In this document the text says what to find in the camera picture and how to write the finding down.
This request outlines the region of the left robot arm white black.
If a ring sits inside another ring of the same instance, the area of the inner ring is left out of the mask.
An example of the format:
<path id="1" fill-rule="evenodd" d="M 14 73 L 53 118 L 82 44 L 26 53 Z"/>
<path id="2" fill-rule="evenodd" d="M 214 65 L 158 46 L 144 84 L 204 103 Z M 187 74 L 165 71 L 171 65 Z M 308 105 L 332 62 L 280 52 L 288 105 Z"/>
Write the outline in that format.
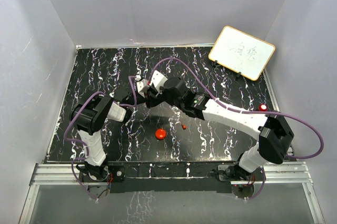
<path id="1" fill-rule="evenodd" d="M 102 92 L 88 94 L 87 100 L 80 100 L 70 113 L 70 124 L 64 134 L 67 141 L 80 142 L 85 150 L 84 157 L 74 159 L 72 171 L 87 175 L 97 182 L 122 182 L 125 179 L 125 169 L 119 165 L 109 165 L 107 154 L 103 148 L 101 136 L 106 120 L 120 123 L 127 129 L 135 128 L 136 122 L 131 120 L 135 113 L 134 107 L 149 104 L 147 93 L 135 93 L 114 100 Z"/>

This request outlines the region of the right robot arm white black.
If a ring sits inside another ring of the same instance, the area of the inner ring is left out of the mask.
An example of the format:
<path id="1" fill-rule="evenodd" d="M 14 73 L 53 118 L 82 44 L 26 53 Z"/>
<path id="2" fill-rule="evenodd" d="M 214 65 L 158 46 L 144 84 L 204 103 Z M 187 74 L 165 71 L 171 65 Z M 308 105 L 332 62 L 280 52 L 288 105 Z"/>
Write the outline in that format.
<path id="1" fill-rule="evenodd" d="M 240 154 L 234 165 L 216 168 L 218 177 L 247 180 L 265 163 L 279 165 L 285 160 L 294 133 L 284 116 L 251 114 L 229 106 L 203 92 L 192 92 L 178 77 L 154 77 L 149 84 L 155 89 L 156 98 L 179 108 L 187 116 L 220 123 L 256 139 L 255 146 Z"/>

